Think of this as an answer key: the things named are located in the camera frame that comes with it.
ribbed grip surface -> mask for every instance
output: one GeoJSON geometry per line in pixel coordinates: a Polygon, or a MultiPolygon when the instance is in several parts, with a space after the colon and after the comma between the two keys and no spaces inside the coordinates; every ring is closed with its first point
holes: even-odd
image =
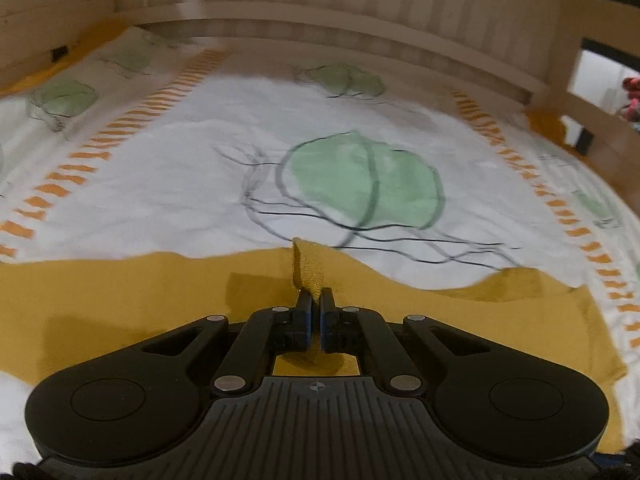
{"type": "Polygon", "coordinates": [[[585,458],[547,468],[479,458],[446,437],[420,401],[384,394],[368,377],[268,377],[252,394],[214,402],[161,456],[110,469],[48,459],[43,468],[61,480],[582,480],[596,472],[585,458]]]}

mustard yellow cloth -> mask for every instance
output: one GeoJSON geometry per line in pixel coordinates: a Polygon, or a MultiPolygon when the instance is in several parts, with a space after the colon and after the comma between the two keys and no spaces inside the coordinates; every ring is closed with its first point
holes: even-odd
{"type": "MultiPolygon", "coordinates": [[[[5,264],[0,284],[0,370],[30,383],[209,314],[245,320],[260,308],[293,306],[298,287],[317,296],[330,286],[341,306],[372,308],[397,322],[426,314],[584,373],[610,405],[599,450],[623,447],[612,386],[626,368],[593,298],[587,288],[569,288],[537,270],[504,270],[467,288],[419,290],[346,254],[297,240],[292,249],[198,260],[158,253],[5,264]]],[[[348,356],[308,352],[279,360],[276,372],[352,374],[357,367],[348,356]]]]}

wooden headboard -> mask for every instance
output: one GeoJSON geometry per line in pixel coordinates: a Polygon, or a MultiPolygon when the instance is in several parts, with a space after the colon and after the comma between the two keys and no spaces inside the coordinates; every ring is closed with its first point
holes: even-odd
{"type": "Polygon", "coordinates": [[[0,88],[50,62],[50,50],[114,11],[115,0],[0,0],[0,88]]]}
{"type": "Polygon", "coordinates": [[[116,12],[174,36],[249,36],[403,60],[546,100],[559,0],[0,0],[0,71],[116,12]]]}

white wall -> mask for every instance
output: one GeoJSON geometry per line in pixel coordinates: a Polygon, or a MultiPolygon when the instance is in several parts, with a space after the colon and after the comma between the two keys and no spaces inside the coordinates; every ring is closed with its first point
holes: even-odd
{"type": "Polygon", "coordinates": [[[570,92],[612,114],[627,102],[622,80],[638,75],[618,62],[583,50],[570,92]]]}

orange stripe pattern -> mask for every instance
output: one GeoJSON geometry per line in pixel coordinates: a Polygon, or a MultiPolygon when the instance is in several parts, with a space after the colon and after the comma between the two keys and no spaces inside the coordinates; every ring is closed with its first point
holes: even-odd
{"type": "MultiPolygon", "coordinates": [[[[215,70],[225,57],[225,52],[204,50],[202,53],[193,57],[190,62],[187,63],[180,75],[178,75],[172,82],[146,97],[133,110],[129,110],[122,117],[108,123],[103,130],[90,139],[94,144],[83,144],[81,148],[88,148],[89,150],[104,150],[107,148],[116,148],[121,145],[121,143],[126,141],[130,136],[135,135],[149,125],[156,117],[164,115],[173,106],[178,104],[181,99],[191,92],[191,89],[204,81],[206,76],[215,70]]],[[[68,158],[109,160],[111,158],[111,152],[78,151],[70,153],[68,158]]],[[[81,171],[84,173],[95,173],[95,171],[97,171],[97,168],[93,166],[76,164],[75,162],[70,164],[61,164],[58,168],[65,171],[81,171]]],[[[84,176],[60,173],[59,171],[52,171],[45,177],[45,179],[57,182],[72,182],[78,186],[82,186],[82,184],[87,181],[87,178],[84,176]]],[[[53,195],[59,198],[64,198],[70,193],[70,191],[65,187],[62,187],[59,184],[52,184],[50,182],[41,184],[35,189],[41,193],[53,195]]],[[[46,211],[44,210],[54,205],[54,203],[37,195],[27,198],[24,202],[39,209],[36,211],[28,211],[19,208],[14,210],[15,213],[29,219],[28,221],[33,221],[33,219],[43,221],[46,218],[46,211]]],[[[0,226],[0,231],[20,238],[31,238],[34,234],[33,229],[24,227],[23,225],[9,220],[0,226]]],[[[13,258],[16,253],[16,249],[0,244],[1,255],[13,258]]]]}
{"type": "MultiPolygon", "coordinates": [[[[628,290],[630,286],[629,283],[622,280],[611,279],[615,276],[621,276],[622,273],[620,270],[601,267],[602,265],[611,266],[613,264],[612,257],[604,251],[600,242],[594,240],[593,232],[589,228],[579,225],[580,219],[569,207],[566,200],[556,195],[553,190],[549,189],[545,182],[542,182],[542,177],[535,164],[522,164],[526,162],[524,157],[520,156],[517,150],[507,145],[500,127],[489,114],[483,112],[480,107],[476,106],[474,101],[466,94],[461,92],[452,92],[452,94],[458,106],[458,113],[469,127],[484,137],[489,145],[495,146],[497,155],[501,156],[502,160],[513,171],[532,185],[535,194],[544,200],[560,225],[571,226],[565,228],[564,232],[569,237],[581,242],[580,248],[584,251],[586,259],[592,264],[597,264],[594,270],[601,277],[602,285],[610,290],[610,292],[607,293],[609,299],[625,301],[625,303],[617,306],[618,311],[621,313],[640,313],[640,306],[629,303],[628,301],[635,299],[635,294],[628,290]]],[[[626,330],[628,332],[639,331],[640,320],[627,323],[626,330]]],[[[640,337],[632,339],[629,345],[632,348],[640,347],[640,337]]]]}

